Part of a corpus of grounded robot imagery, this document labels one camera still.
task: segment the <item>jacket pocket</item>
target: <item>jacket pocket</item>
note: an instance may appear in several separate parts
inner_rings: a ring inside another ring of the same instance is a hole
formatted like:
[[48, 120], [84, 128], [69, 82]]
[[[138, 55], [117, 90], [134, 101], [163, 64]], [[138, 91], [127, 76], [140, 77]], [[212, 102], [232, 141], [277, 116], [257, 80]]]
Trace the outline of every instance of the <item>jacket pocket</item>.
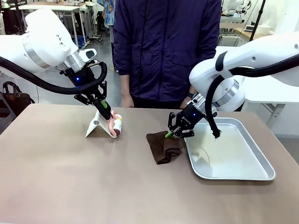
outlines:
[[194, 65], [197, 61], [195, 53], [188, 53], [185, 51], [175, 51], [173, 53], [173, 63], [183, 66]]
[[137, 65], [148, 65], [152, 62], [152, 54], [150, 52], [142, 52], [140, 61], [140, 50], [132, 51], [132, 62]]

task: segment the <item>purple jacket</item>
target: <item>purple jacket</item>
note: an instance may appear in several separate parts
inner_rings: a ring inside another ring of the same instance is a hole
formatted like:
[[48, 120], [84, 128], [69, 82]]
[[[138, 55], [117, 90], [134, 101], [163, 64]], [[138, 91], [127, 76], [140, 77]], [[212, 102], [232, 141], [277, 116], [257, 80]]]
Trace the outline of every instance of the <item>purple jacket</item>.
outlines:
[[185, 98], [192, 68], [215, 55], [221, 0], [116, 0], [115, 7], [114, 63], [130, 75], [131, 95]]

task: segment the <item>floral shirt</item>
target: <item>floral shirt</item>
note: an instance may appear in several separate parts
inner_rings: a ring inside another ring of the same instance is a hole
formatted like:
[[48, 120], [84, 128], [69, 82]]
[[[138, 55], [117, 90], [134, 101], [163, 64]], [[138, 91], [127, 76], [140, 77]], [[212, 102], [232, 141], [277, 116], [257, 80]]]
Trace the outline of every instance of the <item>floral shirt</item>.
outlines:
[[97, 0], [97, 2], [104, 7], [106, 17], [105, 17], [105, 27], [114, 25], [114, 12], [115, 12], [115, 0]]

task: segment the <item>wristwatch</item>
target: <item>wristwatch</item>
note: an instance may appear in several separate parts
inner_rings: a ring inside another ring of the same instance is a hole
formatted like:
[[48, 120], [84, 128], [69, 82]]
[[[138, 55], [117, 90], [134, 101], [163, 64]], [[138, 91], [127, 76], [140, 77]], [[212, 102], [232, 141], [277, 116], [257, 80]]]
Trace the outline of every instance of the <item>wristwatch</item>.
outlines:
[[190, 93], [190, 92], [189, 92], [189, 93], [187, 94], [187, 96], [190, 97], [190, 98], [192, 99], [192, 98], [194, 97], [195, 94], [196, 94], [196, 93]]

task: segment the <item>silver baking tray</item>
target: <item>silver baking tray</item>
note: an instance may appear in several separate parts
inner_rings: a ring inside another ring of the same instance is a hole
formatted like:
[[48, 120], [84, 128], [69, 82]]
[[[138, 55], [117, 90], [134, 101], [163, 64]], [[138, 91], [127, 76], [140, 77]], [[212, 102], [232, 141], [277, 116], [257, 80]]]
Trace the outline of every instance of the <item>silver baking tray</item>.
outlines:
[[215, 118], [221, 136], [215, 139], [206, 120], [186, 138], [194, 172], [209, 180], [271, 181], [275, 171], [243, 124], [233, 118]]

